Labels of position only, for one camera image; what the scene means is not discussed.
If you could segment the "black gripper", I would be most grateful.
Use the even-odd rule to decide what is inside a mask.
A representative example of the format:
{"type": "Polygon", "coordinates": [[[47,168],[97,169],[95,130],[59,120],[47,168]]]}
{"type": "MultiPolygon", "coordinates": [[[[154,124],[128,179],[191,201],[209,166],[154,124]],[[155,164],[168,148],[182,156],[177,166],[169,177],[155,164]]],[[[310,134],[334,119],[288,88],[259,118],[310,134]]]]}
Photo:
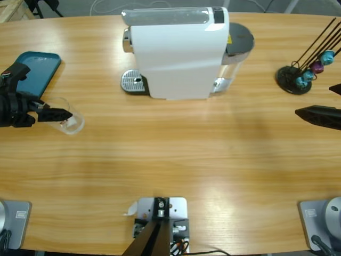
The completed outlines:
{"type": "Polygon", "coordinates": [[[72,117],[72,113],[61,108],[50,108],[46,102],[27,93],[1,93],[1,127],[32,127],[35,118],[28,113],[37,112],[39,122],[61,122],[72,117]]]}

